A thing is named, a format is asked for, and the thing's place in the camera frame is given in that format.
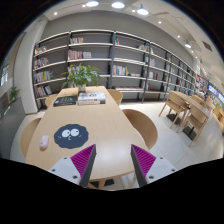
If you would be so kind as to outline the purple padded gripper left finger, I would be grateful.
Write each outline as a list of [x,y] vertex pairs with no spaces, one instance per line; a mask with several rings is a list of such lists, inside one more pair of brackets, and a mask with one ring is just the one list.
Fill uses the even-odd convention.
[[95,157],[96,145],[93,144],[71,157],[63,156],[49,169],[49,172],[86,188]]

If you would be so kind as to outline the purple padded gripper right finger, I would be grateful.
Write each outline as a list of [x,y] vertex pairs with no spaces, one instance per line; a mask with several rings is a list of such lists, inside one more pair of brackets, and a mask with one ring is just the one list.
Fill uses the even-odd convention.
[[131,157],[140,187],[144,187],[177,171],[164,157],[156,157],[134,144],[131,145]]

